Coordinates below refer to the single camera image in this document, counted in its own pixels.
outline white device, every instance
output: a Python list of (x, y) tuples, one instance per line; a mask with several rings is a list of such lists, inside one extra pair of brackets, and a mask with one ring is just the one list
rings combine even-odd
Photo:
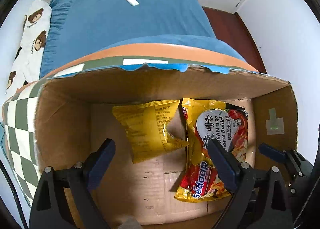
[(136, 0), (126, 0), (128, 3), (130, 3), (132, 6), (137, 6), (139, 3)]

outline cardboard box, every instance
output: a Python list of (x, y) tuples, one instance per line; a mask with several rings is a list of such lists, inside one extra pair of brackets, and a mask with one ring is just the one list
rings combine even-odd
[[(199, 65), (183, 71), (168, 66), (144, 65), (133, 71), (111, 67), (49, 79), (42, 87), (35, 117), (40, 170), (69, 168), (84, 161), (109, 137), (116, 142), (116, 155), (93, 197), (111, 227), (133, 215), (145, 228), (211, 228), (228, 198), (197, 204), (173, 199), (185, 169), (185, 150), (133, 165), (124, 128), (111, 114), (112, 105), (184, 97), (245, 106), (248, 161), (253, 165), (255, 157), (255, 167), (265, 170), (277, 165), (286, 176), (285, 168), (260, 155), (255, 145), (265, 142), (279, 150), (296, 148), (297, 105), (290, 83), (260, 73)], [(283, 134), (267, 135), (266, 122), (273, 108), (276, 118), (282, 118)], [(67, 196), (81, 227), (72, 198)]]

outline black cable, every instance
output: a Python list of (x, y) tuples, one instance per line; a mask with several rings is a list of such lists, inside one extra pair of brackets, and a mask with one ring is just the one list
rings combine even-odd
[(0, 160), (0, 169), (1, 169), (5, 179), (7, 180), (8, 184), (10, 186), (11, 191), (12, 191), (12, 195), (13, 195), (14, 201), (16, 202), (17, 209), (18, 209), (18, 212), (19, 212), (22, 224), (23, 224), (23, 228), (24, 229), (28, 229), (28, 224), (27, 224), (26, 218), (24, 217), (23, 210), (22, 210), (22, 207), (21, 207), (21, 203), (20, 203), (17, 191), (16, 191), (16, 189), (15, 189), (13, 183), (12, 183), (12, 180), (11, 180), (11, 178), (10, 178), (10, 176), (9, 176), (7, 170), (5, 169), (5, 167), (4, 167), (4, 165), (3, 165), (1, 160)]

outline yellow snack bag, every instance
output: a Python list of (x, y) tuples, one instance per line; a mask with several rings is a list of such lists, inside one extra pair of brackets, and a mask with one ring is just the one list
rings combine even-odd
[(179, 100), (164, 100), (112, 108), (112, 114), (125, 127), (133, 151), (133, 163), (189, 144), (167, 132), (168, 123), (174, 117), (179, 103)]
[(239, 162), (245, 160), (248, 144), (248, 114), (243, 107), (216, 100), (184, 98), (182, 110), (187, 122), (187, 168), (175, 199), (202, 202), (230, 195), (218, 177), (207, 151), (215, 138)]

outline blue bed sheet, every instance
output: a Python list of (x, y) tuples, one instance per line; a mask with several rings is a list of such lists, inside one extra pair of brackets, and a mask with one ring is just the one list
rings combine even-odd
[(153, 40), (214, 51), (217, 46), (221, 48), (197, 0), (137, 1), (139, 5), (132, 6), (126, 0), (52, 0), (40, 78), (68, 62), (125, 40)]

